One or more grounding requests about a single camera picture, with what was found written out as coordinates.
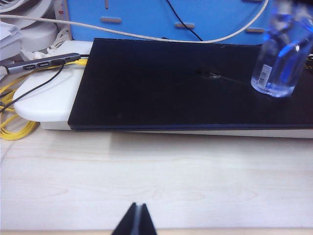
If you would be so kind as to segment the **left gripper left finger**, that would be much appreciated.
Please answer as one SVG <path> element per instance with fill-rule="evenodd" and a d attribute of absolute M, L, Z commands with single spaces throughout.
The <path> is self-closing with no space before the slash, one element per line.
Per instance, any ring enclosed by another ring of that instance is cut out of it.
<path fill-rule="evenodd" d="M 131 204 L 111 235 L 130 235 L 132 233 L 136 207 L 136 203 Z"/>

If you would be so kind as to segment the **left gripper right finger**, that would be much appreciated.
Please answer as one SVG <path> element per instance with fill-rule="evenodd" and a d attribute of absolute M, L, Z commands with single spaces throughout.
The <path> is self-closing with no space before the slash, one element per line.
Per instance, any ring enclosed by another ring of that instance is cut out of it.
<path fill-rule="evenodd" d="M 139 221 L 140 235 L 157 235 L 153 221 L 150 217 L 146 204 L 141 206 L 140 221 Z"/>

